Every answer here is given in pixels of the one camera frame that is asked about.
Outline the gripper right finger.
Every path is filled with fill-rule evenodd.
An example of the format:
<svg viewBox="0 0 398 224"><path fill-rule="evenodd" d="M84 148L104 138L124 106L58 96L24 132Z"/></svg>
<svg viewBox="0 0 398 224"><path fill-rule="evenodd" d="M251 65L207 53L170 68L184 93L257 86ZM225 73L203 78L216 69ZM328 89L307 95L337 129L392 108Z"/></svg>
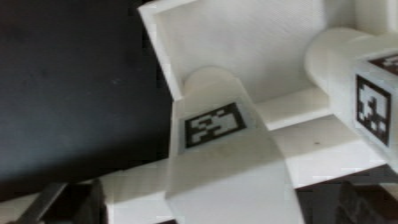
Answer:
<svg viewBox="0 0 398 224"><path fill-rule="evenodd" d="M342 181L321 224L398 224L398 199L378 184Z"/></svg>

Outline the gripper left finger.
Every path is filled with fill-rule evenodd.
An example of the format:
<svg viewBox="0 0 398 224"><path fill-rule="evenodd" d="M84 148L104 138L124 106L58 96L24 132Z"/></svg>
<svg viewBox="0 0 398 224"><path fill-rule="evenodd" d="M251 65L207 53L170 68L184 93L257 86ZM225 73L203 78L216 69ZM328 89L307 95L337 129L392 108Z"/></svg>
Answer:
<svg viewBox="0 0 398 224"><path fill-rule="evenodd" d="M99 180L84 184L51 183L15 224L108 224Z"/></svg>

